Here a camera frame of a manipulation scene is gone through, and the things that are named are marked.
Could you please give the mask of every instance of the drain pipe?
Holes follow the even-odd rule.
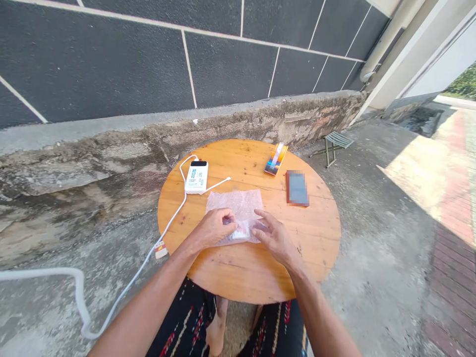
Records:
[[[407,23],[408,20],[411,20],[414,17],[420,6],[421,1],[402,0],[392,20],[388,24],[384,33],[380,37],[380,40],[378,40],[377,45],[373,49],[372,53],[365,62],[362,70],[360,71],[360,80],[363,83],[367,83],[370,77],[372,77],[372,75],[376,73],[375,68],[377,67],[378,62],[384,55],[385,51],[387,51],[388,47],[400,31],[400,29],[403,27],[403,25]]]

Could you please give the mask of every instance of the hand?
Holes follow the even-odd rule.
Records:
[[[259,229],[253,229],[251,233],[266,246],[271,255],[286,269],[290,269],[295,263],[301,262],[301,255],[291,238],[289,238],[284,224],[271,213],[258,209],[255,209],[254,212],[263,217],[261,221],[268,226],[270,233],[265,233]]]
[[[231,221],[231,223],[226,225],[224,224],[225,220]],[[193,242],[197,251],[200,252],[214,246],[216,242],[236,231],[237,228],[235,214],[230,208],[213,209],[202,218],[187,237],[187,241]]]

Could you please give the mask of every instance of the wooden tabletop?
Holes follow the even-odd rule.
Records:
[[[188,195],[164,236],[170,254],[205,215],[210,192],[258,188],[264,209],[285,224],[316,281],[327,277],[341,239],[336,202],[322,178],[291,152],[284,157],[277,176],[266,174],[264,167],[274,147],[261,141],[231,139],[205,145],[191,153],[208,161],[207,187],[228,176],[232,179],[204,195]],[[184,184],[179,171],[182,161],[170,172],[160,194],[157,217],[161,231],[183,201]],[[182,167],[185,177],[189,162],[192,159]],[[309,207],[287,205],[286,170],[301,170],[305,174]],[[235,301],[267,304],[296,297],[286,269],[262,244],[240,243],[206,249],[192,265],[188,277],[202,288]]]

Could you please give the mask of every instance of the red brick path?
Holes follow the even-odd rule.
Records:
[[[440,204],[432,271],[429,275],[427,338],[451,357],[476,356],[476,254],[470,179],[466,150],[465,112],[452,118],[446,190]]]

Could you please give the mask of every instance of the bubble wrap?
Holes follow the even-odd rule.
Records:
[[[211,192],[207,200],[205,213],[215,208],[231,208],[237,221],[261,218],[254,209],[263,209],[261,191],[232,191],[226,193]]]
[[[260,216],[254,210],[263,209],[261,191],[259,189],[250,191],[232,191],[226,193],[211,192],[207,200],[206,212],[215,208],[229,207],[234,212],[238,229],[229,236],[219,241],[215,246],[229,245],[243,242],[259,243],[253,237],[253,228],[267,231],[267,227],[258,221]]]

